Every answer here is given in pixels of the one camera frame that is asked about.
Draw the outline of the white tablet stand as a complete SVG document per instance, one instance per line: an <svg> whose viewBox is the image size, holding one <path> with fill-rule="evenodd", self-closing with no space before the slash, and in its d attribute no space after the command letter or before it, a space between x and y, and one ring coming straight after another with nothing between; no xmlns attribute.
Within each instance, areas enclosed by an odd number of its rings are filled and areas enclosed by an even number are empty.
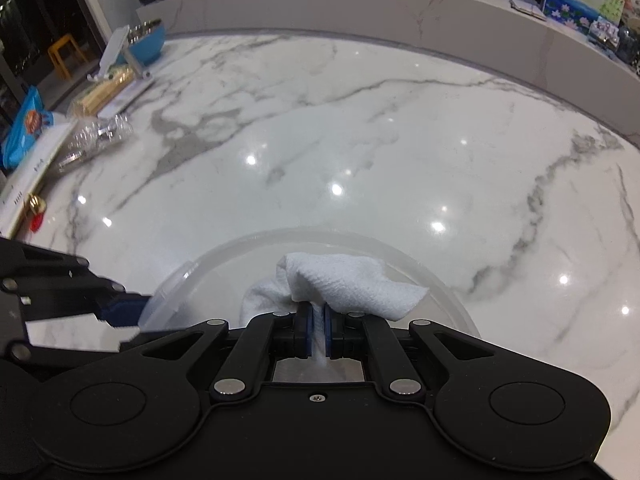
<svg viewBox="0 0 640 480"><path fill-rule="evenodd" d="M102 82L112 80L115 77L112 68L117 65L119 58L122 58L132 69L137 79L149 79L151 77L151 73L138 62L130 51L129 32L130 27L128 25L114 30L100 59L99 69L94 74L87 75L88 81Z"/></svg>

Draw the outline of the clear plastic bowl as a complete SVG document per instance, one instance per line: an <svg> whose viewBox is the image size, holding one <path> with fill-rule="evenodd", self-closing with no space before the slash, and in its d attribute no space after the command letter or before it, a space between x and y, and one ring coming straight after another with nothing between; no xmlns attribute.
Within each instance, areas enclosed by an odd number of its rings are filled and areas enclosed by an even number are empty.
<svg viewBox="0 0 640 480"><path fill-rule="evenodd" d="M391 280L428 289L420 304L391 326L407 328L412 320L425 318L474 337L480 334L454 293L421 263L374 238L311 228L240 237L185 263L146 304L139 320L140 330L181 330L210 318L223 318L232 328L243 327L241 304L246 292L254 284L272 278L279 260L290 252L380 259Z"/></svg>

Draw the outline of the crumpled clear plastic bag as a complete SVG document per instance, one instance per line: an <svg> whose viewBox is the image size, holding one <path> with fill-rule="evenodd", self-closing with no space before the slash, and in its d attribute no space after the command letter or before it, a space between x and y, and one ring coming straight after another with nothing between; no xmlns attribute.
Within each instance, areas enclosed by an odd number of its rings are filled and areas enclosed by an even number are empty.
<svg viewBox="0 0 640 480"><path fill-rule="evenodd" d="M81 117L65 139L50 167L52 174L62 176L111 152L134 135L125 115L112 118Z"/></svg>

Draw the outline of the white cloth towel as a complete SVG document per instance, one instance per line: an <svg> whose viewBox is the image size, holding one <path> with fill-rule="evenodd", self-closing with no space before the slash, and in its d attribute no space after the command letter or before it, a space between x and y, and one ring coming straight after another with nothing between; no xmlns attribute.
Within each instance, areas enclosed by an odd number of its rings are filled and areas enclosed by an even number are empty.
<svg viewBox="0 0 640 480"><path fill-rule="evenodd" d="M254 284L242 300L240 323L266 313L290 313L299 304L325 304L341 314L361 312L397 322L425 299L428 289L391 280L377 258L290 252L276 273Z"/></svg>

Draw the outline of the yellow stool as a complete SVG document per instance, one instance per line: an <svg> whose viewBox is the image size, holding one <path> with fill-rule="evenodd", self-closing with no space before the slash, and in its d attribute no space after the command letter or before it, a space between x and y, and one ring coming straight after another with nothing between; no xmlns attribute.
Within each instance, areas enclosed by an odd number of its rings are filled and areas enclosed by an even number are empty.
<svg viewBox="0 0 640 480"><path fill-rule="evenodd" d="M65 62L66 58L73 58L78 65L88 63L88 58L71 34L62 36L52 46L48 47L48 55L55 73L63 80L72 78L72 74Z"/></svg>

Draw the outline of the blue metal-lined bowl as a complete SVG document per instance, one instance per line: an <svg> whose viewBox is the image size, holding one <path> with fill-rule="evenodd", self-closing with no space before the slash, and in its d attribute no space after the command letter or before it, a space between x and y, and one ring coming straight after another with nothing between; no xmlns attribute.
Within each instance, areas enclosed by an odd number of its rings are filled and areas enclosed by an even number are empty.
<svg viewBox="0 0 640 480"><path fill-rule="evenodd" d="M139 63L148 66L160 57L165 36L165 26L159 18L143 22L128 32L129 50Z"/></svg>

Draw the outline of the white paper booklet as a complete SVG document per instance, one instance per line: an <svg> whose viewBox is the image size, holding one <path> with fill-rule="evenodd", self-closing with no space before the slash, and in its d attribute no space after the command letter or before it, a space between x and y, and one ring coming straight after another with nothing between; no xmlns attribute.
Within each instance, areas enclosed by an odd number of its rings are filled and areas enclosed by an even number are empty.
<svg viewBox="0 0 640 480"><path fill-rule="evenodd" d="M34 146L9 176L1 191L1 236L11 238L18 231L29 200L29 195L46 174L56 154L77 125L77 120L61 122L47 128Z"/></svg>

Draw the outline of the blue snack bag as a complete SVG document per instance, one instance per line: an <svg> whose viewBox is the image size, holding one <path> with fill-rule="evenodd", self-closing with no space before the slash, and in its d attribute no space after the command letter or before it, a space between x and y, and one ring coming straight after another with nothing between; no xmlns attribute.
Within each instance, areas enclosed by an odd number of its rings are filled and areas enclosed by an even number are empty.
<svg viewBox="0 0 640 480"><path fill-rule="evenodd" d="M1 145L2 167L15 170L34 146L42 130L53 125L53 114L44 107L39 90L31 86L6 140Z"/></svg>

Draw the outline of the wooden chopsticks box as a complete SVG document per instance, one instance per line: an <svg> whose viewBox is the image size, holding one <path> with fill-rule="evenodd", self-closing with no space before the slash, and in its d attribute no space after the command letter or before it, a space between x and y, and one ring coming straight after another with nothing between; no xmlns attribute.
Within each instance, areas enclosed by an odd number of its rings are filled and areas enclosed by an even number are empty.
<svg viewBox="0 0 640 480"><path fill-rule="evenodd" d="M113 101L122 90L134 81L134 71L125 65L113 68L107 78L92 82L80 92L67 109L72 117L96 117L96 115Z"/></svg>

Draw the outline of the lotus painting picture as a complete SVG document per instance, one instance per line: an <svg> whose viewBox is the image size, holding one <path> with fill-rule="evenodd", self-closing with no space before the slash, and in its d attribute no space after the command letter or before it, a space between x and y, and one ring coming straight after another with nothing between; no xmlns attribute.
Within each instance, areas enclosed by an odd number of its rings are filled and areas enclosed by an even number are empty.
<svg viewBox="0 0 640 480"><path fill-rule="evenodd" d="M624 6L625 0L544 0L542 12L547 18L586 34L599 18L618 26Z"/></svg>

